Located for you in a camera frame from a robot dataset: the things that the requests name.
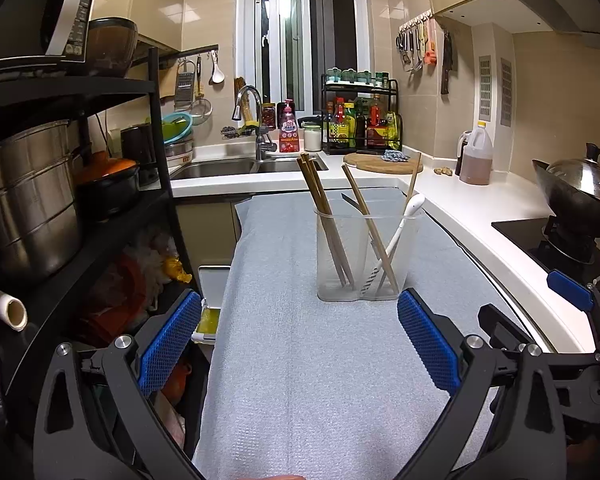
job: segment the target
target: stainless steel sink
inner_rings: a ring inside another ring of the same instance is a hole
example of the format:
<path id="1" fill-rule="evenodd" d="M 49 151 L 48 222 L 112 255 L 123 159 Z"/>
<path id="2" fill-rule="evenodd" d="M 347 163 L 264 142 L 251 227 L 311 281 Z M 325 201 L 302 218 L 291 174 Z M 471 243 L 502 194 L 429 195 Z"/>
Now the stainless steel sink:
<path id="1" fill-rule="evenodd" d="M 206 176 L 240 175 L 249 173 L 255 165 L 252 158 L 229 158 L 227 160 L 202 160 L 183 166 L 171 175 L 171 180 L 203 178 Z"/>
<path id="2" fill-rule="evenodd" d="M 310 156 L 318 171 L 327 169 L 318 156 Z M 287 171 L 300 171 L 296 156 L 276 156 L 266 159 L 258 165 L 258 173 L 286 173 Z"/>
<path id="3" fill-rule="evenodd" d="M 310 157 L 315 164 L 315 169 L 327 169 L 320 157 Z M 202 160 L 183 166 L 171 175 L 172 180 L 183 178 L 203 178 L 206 176 L 227 176 L 247 173 L 281 173 L 300 171 L 296 156 L 275 156 L 259 164 L 252 158 L 229 158 L 227 160 Z"/>

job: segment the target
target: paper towel roll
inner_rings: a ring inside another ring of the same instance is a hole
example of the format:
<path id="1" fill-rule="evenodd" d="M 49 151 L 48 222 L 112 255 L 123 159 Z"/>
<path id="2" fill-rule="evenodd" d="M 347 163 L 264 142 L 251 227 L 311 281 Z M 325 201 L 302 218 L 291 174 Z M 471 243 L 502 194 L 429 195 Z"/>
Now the paper towel roll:
<path id="1" fill-rule="evenodd" d="M 0 319 L 18 332 L 27 325 L 27 311 L 18 298 L 0 290 Z"/>

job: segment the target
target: metal screw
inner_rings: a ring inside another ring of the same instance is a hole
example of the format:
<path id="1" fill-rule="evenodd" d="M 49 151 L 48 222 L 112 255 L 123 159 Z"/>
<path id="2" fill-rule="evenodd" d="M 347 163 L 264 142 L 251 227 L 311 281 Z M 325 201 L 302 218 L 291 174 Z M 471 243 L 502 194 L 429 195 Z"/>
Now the metal screw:
<path id="1" fill-rule="evenodd" d="M 129 335 L 121 335 L 116 338 L 116 347 L 117 348 L 126 348 L 131 344 L 131 336 Z"/>
<path id="2" fill-rule="evenodd" d="M 526 349 L 533 357 L 538 357 L 542 353 L 542 349 L 536 343 L 529 343 Z"/>
<path id="3" fill-rule="evenodd" d="M 484 340 L 479 335 L 470 335 L 467 337 L 466 343 L 471 348 L 482 348 L 484 346 Z"/>
<path id="4" fill-rule="evenodd" d="M 71 350 L 71 345 L 69 343 L 62 343 L 58 345 L 58 348 L 56 348 L 56 353 L 58 355 L 67 355 L 69 350 Z"/>

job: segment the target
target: wok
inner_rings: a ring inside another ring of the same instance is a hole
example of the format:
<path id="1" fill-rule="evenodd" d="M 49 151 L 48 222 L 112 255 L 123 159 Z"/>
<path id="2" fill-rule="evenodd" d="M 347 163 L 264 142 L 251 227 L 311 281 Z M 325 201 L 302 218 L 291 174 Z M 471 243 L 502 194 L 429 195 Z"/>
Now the wok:
<path id="1" fill-rule="evenodd" d="M 600 238 L 600 198 L 576 189 L 549 173 L 549 165 L 533 160 L 536 179 L 556 218 L 574 234 Z"/>

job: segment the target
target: orange pot lid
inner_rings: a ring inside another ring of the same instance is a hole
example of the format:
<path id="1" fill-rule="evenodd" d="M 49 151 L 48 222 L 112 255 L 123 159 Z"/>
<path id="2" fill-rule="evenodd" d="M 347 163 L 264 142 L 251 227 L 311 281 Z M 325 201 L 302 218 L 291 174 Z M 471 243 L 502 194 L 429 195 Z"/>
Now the orange pot lid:
<path id="1" fill-rule="evenodd" d="M 107 152 L 95 152 L 91 155 L 90 163 L 74 175 L 74 183 L 79 186 L 80 184 L 93 182 L 136 165 L 136 161 L 128 158 L 109 158 Z"/>

